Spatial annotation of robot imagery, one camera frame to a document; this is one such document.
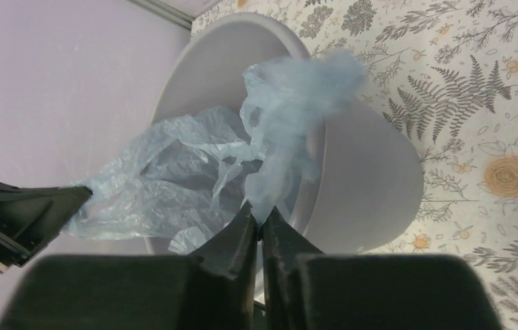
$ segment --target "trash can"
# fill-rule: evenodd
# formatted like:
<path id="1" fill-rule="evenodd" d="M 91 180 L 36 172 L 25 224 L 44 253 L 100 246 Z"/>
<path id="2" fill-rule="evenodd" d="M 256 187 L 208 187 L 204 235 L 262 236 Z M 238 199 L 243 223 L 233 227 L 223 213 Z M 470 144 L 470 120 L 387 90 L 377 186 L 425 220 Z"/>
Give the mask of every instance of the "trash can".
<path id="1" fill-rule="evenodd" d="M 293 31 L 269 17 L 244 13 L 218 20 L 182 52 L 152 124 L 216 106 L 240 109 L 247 95 L 244 70 L 280 56 L 310 54 Z M 422 168 L 410 141 L 384 118 L 358 103 L 328 119 L 307 143 L 321 178 L 301 181 L 290 219 L 298 232 L 326 253 L 353 254 L 408 228 L 421 202 Z M 147 239 L 149 251 L 167 253 L 158 241 Z M 261 293 L 259 271 L 255 296 Z"/>

